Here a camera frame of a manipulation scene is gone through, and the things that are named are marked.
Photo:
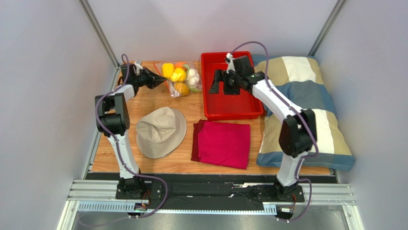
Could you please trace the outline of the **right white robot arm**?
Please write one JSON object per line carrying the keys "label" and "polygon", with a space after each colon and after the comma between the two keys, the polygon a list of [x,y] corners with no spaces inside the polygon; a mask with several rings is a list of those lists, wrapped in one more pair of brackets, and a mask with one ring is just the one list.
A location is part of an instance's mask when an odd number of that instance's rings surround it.
{"label": "right white robot arm", "polygon": [[247,91],[260,100],[282,125],[279,145],[283,158],[271,193],[275,199],[284,201],[295,194],[303,160],[312,148],[317,147],[315,113],[285,97],[269,79],[266,70],[254,70],[248,56],[234,58],[227,53],[225,62],[227,69],[215,70],[208,92],[218,94],[220,82],[224,85],[224,94],[238,95],[241,91]]}

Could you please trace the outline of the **plaid pillow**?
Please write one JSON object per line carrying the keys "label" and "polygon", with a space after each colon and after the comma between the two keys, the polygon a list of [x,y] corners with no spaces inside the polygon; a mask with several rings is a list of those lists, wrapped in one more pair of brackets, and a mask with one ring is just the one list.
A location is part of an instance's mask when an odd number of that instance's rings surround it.
{"label": "plaid pillow", "polygon": [[309,156],[304,165],[350,171],[356,159],[339,130],[335,104],[328,92],[318,61],[308,57],[253,55],[254,68],[268,71],[273,85],[291,102],[316,115],[319,155]]}

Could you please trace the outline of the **aluminium frame rail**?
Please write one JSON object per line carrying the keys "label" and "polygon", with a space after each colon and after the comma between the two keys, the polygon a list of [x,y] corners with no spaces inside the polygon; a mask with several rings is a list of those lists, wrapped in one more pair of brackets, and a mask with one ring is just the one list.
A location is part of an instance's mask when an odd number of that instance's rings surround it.
{"label": "aluminium frame rail", "polygon": [[75,180],[68,201],[77,202],[79,211],[128,213],[197,213],[275,215],[278,211],[301,210],[305,206],[354,206],[347,184],[300,184],[286,201],[276,200],[271,183],[168,183],[169,194],[160,206],[165,189],[158,182],[147,183],[151,194],[142,199],[119,199],[116,181]]}

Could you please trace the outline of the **yellow fake pear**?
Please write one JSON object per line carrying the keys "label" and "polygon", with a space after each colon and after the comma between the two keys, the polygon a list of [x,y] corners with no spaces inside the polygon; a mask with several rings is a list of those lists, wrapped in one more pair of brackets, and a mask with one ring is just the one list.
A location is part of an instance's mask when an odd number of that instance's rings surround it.
{"label": "yellow fake pear", "polygon": [[187,73],[181,68],[174,69],[174,73],[171,76],[170,80],[172,82],[183,82],[186,80]]}

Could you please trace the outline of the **red plastic tray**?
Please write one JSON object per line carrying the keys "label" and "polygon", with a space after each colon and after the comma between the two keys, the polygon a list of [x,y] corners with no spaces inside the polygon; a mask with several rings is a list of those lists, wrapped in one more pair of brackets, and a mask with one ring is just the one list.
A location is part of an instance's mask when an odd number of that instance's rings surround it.
{"label": "red plastic tray", "polygon": [[210,121],[256,119],[264,113],[261,101],[245,90],[239,95],[225,95],[224,84],[219,84],[219,93],[210,94],[215,71],[226,70],[226,52],[207,52],[201,54],[204,115]]}

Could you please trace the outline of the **white fake cauliflower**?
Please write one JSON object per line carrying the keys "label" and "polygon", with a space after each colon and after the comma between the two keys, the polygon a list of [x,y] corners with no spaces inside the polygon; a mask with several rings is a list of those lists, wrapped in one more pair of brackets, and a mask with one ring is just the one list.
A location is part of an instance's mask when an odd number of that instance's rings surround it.
{"label": "white fake cauliflower", "polygon": [[187,71],[186,83],[193,92],[201,92],[203,90],[201,76],[196,69],[191,68]]}

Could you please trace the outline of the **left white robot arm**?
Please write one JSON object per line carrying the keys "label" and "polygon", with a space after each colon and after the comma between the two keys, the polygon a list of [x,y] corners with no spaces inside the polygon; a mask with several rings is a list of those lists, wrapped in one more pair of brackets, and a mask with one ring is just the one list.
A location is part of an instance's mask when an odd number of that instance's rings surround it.
{"label": "left white robot arm", "polygon": [[129,141],[127,101],[134,98],[141,87],[154,89],[166,78],[139,64],[122,64],[120,68],[122,76],[118,86],[112,92],[95,97],[96,124],[98,131],[109,140],[119,165],[116,197],[142,199],[148,195],[148,189]]}

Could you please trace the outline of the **magenta folded cloth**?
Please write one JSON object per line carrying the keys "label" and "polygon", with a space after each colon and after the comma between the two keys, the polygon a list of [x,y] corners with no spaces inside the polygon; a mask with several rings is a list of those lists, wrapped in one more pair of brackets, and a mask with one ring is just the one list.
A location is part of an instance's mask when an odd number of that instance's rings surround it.
{"label": "magenta folded cloth", "polygon": [[251,145],[250,125],[199,120],[193,128],[192,161],[247,169]]}

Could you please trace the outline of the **orange fake fruit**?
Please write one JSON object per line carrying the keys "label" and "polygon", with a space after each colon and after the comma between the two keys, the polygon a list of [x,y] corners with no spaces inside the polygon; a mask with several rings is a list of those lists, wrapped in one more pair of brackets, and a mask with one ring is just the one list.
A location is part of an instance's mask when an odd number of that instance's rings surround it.
{"label": "orange fake fruit", "polygon": [[181,68],[184,71],[189,69],[189,64],[187,62],[176,62],[174,66],[175,68]]}

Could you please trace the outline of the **clear zip top bag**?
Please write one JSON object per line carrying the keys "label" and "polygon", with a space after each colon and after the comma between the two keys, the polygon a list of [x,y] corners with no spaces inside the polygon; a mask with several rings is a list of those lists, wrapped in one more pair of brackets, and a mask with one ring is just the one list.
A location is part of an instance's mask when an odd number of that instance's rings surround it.
{"label": "clear zip top bag", "polygon": [[202,77],[192,61],[164,61],[153,65],[158,74],[166,79],[165,84],[172,98],[202,92]]}

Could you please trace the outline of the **yellow fake pepper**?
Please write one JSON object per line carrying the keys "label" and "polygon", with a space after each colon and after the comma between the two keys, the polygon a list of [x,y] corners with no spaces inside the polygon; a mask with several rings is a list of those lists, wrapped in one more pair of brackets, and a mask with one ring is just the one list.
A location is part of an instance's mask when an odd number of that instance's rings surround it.
{"label": "yellow fake pepper", "polygon": [[167,79],[170,79],[171,76],[172,76],[173,73],[174,73],[174,69],[175,69],[175,66],[174,66],[173,63],[169,63],[169,62],[164,63],[164,64],[162,65],[162,74],[163,74],[163,77],[165,77],[165,78],[167,78]]}

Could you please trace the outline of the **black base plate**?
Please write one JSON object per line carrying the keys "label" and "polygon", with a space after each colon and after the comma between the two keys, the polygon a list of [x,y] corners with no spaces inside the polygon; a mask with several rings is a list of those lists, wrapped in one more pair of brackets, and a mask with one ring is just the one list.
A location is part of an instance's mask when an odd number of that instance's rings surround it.
{"label": "black base plate", "polygon": [[116,190],[116,199],[140,200],[150,208],[160,210],[204,211],[261,211],[264,202],[280,202],[272,193],[273,185],[238,186],[229,183],[177,183],[169,182],[168,191],[160,182],[147,183],[147,192],[124,194]]}

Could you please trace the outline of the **dark yellow fake fruit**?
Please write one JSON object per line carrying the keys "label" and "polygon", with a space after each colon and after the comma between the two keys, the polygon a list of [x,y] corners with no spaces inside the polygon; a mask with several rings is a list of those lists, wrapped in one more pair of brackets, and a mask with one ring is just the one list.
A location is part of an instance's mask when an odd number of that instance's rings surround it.
{"label": "dark yellow fake fruit", "polygon": [[190,89],[185,82],[175,82],[174,89],[177,96],[186,96],[190,94]]}

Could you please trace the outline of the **beige bucket hat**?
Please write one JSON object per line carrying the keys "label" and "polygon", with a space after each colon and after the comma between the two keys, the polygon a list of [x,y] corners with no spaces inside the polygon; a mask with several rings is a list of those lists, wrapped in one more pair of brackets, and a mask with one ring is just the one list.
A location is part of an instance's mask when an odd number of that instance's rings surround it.
{"label": "beige bucket hat", "polygon": [[187,122],[179,110],[162,107],[142,117],[135,130],[141,153],[149,159],[160,159],[171,154],[183,142]]}

